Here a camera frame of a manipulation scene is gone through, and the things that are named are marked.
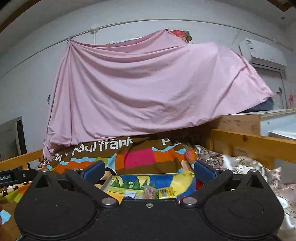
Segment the pink bed sheet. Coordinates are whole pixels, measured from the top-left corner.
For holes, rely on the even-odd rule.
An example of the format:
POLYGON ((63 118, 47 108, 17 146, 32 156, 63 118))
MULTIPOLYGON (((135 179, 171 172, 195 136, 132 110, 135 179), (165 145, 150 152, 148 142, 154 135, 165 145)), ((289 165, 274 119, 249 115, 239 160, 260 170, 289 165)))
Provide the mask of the pink bed sheet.
POLYGON ((199 126, 267 101, 248 61, 167 30, 111 45, 69 40, 50 97, 44 156, 64 147, 199 126))

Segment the colourful paul frank blanket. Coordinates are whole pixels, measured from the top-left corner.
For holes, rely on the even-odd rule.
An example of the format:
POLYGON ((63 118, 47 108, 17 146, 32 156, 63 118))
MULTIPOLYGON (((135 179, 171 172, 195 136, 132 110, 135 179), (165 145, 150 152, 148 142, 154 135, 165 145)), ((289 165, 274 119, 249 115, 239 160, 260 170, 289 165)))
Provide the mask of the colourful paul frank blanket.
POLYGON ((105 173, 100 180, 105 181, 112 175, 193 173, 195 159, 193 148, 169 138, 122 137, 65 148, 42 161, 37 169, 63 174, 101 160, 105 173))

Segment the long nut bar packet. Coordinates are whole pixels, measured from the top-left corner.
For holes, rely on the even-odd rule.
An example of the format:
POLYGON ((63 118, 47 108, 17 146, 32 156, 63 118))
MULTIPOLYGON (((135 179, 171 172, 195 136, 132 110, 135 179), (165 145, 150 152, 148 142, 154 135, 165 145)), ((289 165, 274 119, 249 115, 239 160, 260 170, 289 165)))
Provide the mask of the long nut bar packet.
POLYGON ((151 186, 144 186, 143 199, 158 199, 158 189, 151 186))

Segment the colourful metal tray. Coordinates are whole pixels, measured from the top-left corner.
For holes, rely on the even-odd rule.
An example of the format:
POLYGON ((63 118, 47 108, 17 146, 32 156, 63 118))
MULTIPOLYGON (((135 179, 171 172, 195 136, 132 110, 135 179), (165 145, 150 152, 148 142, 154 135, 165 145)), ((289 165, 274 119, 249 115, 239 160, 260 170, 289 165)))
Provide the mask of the colourful metal tray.
POLYGON ((121 202, 123 199, 143 199, 144 186, 156 189, 173 187, 175 199, 182 199, 197 190, 197 178, 190 171, 173 174, 112 175, 103 184, 102 190, 121 202))

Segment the wooden bed frame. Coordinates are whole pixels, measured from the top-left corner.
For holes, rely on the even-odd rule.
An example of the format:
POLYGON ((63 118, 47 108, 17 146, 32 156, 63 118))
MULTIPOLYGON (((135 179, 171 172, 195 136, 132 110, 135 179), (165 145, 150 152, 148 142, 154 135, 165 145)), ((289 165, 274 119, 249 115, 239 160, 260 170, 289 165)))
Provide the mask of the wooden bed frame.
MULTIPOLYGON (((274 167, 275 159, 295 162, 295 141, 240 133, 236 132, 237 129, 249 130, 251 124, 235 123, 235 118, 227 115, 194 128, 134 137, 169 138, 173 142, 184 143, 194 150, 195 146, 202 146, 210 151, 233 157, 247 156, 269 169, 274 167)), ((65 148, 58 148, 56 153, 65 148)), ((37 150, 1 162, 1 170, 23 167, 31 161, 36 161, 39 165, 48 159, 43 156, 42 150, 37 150)))

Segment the white wall air conditioner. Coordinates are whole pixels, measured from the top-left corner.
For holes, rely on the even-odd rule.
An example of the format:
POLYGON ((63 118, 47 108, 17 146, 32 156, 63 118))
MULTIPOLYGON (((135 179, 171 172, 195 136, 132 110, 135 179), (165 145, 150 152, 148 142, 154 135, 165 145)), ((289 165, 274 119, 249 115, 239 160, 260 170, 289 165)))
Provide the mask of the white wall air conditioner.
POLYGON ((254 67, 276 72, 285 71, 287 67, 283 52, 266 43, 246 38, 239 43, 239 49, 241 55, 254 67))

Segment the white floral satin quilt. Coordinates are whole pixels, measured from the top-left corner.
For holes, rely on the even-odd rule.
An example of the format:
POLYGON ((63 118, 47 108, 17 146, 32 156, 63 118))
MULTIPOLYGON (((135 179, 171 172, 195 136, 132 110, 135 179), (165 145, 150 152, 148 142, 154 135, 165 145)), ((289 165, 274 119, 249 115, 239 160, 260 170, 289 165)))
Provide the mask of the white floral satin quilt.
POLYGON ((216 170, 228 169, 233 178, 220 192, 229 198, 224 205, 227 214, 234 207, 242 213, 238 227, 227 225, 227 230, 238 235, 250 221, 245 240, 295 240, 295 183, 281 184, 281 168, 269 170, 260 162, 245 156, 231 157, 202 146, 195 146, 196 161, 202 161, 216 170))

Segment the yellow snack packet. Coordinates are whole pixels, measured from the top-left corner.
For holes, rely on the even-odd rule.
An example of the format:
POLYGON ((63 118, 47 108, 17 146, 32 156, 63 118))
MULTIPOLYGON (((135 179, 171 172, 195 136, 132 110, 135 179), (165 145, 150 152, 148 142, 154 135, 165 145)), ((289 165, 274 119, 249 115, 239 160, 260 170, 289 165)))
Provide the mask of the yellow snack packet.
POLYGON ((173 187, 163 187, 158 189, 158 199, 175 199, 176 195, 173 187))

